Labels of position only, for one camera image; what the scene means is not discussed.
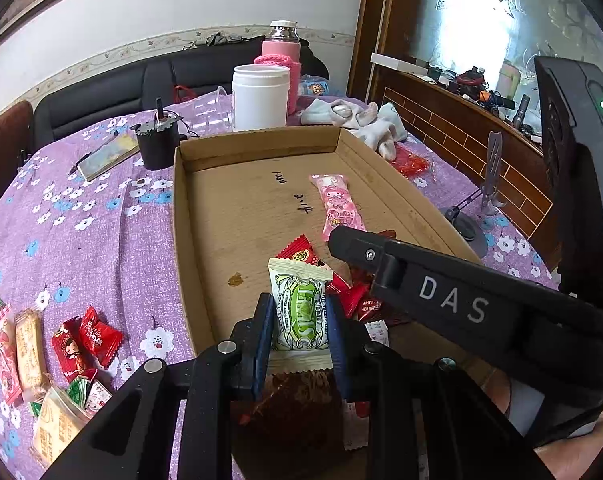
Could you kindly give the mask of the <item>pink sleeved thermos bottle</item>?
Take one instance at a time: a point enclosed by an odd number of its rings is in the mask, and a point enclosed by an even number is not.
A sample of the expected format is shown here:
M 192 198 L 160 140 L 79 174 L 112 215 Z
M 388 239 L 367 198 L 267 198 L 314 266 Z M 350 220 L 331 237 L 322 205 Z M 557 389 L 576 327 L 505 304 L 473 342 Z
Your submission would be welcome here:
M 297 22 L 277 20 L 270 23 L 270 30 L 262 41 L 262 54 L 255 58 L 255 64 L 269 64 L 286 67 L 290 71 L 288 87 L 288 115 L 296 110 L 298 85 L 300 84 L 300 35 Z

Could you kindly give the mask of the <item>green white candy packet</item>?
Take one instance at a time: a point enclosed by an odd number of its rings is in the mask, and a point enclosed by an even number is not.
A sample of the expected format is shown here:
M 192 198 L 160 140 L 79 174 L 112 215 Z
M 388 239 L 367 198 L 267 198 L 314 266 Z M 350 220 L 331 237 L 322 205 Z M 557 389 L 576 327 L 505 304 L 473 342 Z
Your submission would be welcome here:
M 272 373 L 303 373 L 333 367 L 327 331 L 327 284 L 333 271 L 303 261 L 270 258 L 276 303 L 270 353 Z

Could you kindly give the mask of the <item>yellow blue book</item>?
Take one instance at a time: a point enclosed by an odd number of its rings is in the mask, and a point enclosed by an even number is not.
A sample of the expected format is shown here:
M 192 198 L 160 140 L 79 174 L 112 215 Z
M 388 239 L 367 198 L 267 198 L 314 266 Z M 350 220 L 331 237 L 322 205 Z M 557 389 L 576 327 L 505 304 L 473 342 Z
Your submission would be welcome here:
M 138 151 L 139 144 L 134 133 L 117 133 L 116 136 L 111 136 L 100 148 L 81 156 L 68 172 L 68 175 L 79 174 L 86 182 L 91 182 L 130 156 L 137 154 Z

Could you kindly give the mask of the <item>purple floral tablecloth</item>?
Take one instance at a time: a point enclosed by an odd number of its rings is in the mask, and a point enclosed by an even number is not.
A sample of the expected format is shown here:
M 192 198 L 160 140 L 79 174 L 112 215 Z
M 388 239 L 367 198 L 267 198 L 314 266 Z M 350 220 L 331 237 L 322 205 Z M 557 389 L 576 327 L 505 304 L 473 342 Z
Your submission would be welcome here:
M 146 360 L 195 357 L 184 316 L 174 239 L 174 166 L 140 157 L 86 182 L 70 166 L 112 133 L 141 122 L 116 117 L 39 150 L 0 198 L 0 298 L 36 310 L 50 341 L 89 306 L 124 334 L 102 384 L 116 390 Z M 409 180 L 426 197 L 441 180 Z

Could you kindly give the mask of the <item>white plastic jar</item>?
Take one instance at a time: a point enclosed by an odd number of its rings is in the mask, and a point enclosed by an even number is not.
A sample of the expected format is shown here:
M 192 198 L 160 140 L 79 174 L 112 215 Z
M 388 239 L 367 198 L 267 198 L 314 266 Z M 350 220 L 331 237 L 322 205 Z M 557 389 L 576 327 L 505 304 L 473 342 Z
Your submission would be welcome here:
M 233 130 L 282 128 L 288 117 L 290 70 L 284 66 L 247 64 L 234 67 Z

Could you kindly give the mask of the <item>wooden cabinet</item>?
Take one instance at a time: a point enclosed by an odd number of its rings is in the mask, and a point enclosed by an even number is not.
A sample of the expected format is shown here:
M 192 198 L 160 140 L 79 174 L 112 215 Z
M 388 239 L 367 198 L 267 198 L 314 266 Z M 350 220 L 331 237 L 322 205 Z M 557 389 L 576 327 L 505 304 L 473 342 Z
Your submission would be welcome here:
M 559 217 L 539 148 L 486 110 L 411 74 L 376 65 L 372 96 L 396 105 L 409 131 L 476 184 L 486 174 L 489 133 L 500 131 L 498 197 L 505 203 L 505 215 L 542 261 L 556 268 L 561 258 Z

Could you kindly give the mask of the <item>grey phone stand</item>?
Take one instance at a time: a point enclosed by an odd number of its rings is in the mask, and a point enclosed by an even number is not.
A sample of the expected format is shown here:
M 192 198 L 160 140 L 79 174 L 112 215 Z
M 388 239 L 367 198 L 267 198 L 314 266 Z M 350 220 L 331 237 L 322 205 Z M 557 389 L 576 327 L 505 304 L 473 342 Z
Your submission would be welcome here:
M 481 224 L 486 218 L 498 214 L 503 206 L 498 200 L 498 184 L 502 162 L 503 135 L 490 131 L 488 136 L 487 158 L 484 181 L 461 202 L 447 208 L 441 208 L 445 218 L 469 244 L 478 258 L 488 254 L 488 242 Z

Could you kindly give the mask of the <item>beige biscuit packet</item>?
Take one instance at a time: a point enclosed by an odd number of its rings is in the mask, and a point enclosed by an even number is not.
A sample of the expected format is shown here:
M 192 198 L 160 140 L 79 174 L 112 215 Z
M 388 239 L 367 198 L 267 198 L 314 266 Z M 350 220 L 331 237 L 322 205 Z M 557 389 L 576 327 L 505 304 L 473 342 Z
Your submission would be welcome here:
M 32 402 L 44 396 L 49 385 L 39 314 L 25 310 L 17 315 L 15 323 L 18 376 L 24 401 Z

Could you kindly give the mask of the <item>black cup with tool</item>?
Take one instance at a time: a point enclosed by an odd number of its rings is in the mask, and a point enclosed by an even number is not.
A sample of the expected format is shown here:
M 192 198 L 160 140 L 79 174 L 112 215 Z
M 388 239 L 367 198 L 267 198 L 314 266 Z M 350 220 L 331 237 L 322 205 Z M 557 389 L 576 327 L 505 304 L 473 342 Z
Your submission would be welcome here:
M 145 169 L 155 171 L 172 166 L 180 144 L 179 120 L 178 116 L 170 115 L 162 99 L 157 98 L 154 116 L 131 127 Z

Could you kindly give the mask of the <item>cardboard tray box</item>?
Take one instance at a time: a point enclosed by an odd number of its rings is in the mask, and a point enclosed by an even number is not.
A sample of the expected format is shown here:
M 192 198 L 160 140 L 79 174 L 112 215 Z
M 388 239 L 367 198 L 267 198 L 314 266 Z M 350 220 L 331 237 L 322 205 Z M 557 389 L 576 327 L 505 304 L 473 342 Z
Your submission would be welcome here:
M 314 174 L 346 177 L 368 230 L 479 260 L 409 180 L 345 130 L 286 127 L 192 139 L 175 152 L 174 239 L 195 353 L 252 316 L 270 289 L 269 259 L 300 234 L 341 278 L 351 278 L 348 264 L 323 242 L 325 209 Z

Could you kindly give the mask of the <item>large dark red snack packet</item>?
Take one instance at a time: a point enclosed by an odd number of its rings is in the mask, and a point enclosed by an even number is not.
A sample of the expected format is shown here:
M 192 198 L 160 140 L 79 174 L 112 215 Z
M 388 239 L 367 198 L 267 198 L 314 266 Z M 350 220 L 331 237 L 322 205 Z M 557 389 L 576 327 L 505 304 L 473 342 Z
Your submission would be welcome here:
M 238 479 L 310 479 L 344 462 L 343 400 L 330 370 L 267 377 L 262 396 L 231 405 Z

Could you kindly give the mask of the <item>white socks pile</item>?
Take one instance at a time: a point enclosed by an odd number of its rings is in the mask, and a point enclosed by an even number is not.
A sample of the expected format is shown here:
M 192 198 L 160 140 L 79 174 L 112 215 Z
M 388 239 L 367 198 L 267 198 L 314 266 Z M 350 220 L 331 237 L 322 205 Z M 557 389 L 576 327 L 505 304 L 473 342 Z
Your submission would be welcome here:
M 360 106 L 345 100 L 315 99 L 300 113 L 304 126 L 330 125 L 348 130 L 387 162 L 397 157 L 396 144 L 408 138 L 399 113 L 391 103 Z

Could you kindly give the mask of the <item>pink long snack packet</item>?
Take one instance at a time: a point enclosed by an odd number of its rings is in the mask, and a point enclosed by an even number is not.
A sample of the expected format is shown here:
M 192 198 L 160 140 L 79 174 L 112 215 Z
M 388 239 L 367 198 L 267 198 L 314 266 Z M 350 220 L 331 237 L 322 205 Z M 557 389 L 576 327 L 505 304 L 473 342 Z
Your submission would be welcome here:
M 311 174 L 309 180 L 317 188 L 326 217 L 322 239 L 327 243 L 338 226 L 365 231 L 364 222 L 348 189 L 344 174 Z

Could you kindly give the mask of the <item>black leather sofa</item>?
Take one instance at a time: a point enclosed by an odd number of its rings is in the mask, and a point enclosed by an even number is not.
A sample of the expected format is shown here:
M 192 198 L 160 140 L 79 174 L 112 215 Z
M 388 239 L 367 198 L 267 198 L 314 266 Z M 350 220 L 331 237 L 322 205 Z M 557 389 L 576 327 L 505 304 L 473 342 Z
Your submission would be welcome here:
M 258 36 L 145 58 L 55 91 L 35 108 L 30 148 L 37 151 L 103 119 L 152 110 L 157 99 L 170 105 L 187 91 L 195 96 L 219 87 L 230 91 L 233 68 L 261 55 L 264 40 Z

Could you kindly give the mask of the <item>small red candy packet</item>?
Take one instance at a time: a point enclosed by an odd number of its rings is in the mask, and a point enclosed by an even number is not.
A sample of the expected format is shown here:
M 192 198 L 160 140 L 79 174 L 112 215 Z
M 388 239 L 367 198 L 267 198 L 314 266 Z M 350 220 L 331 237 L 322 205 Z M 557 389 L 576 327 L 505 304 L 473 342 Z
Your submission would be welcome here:
M 81 344 L 104 368 L 113 362 L 119 347 L 124 342 L 120 330 L 104 323 L 94 307 L 89 306 L 79 324 Z

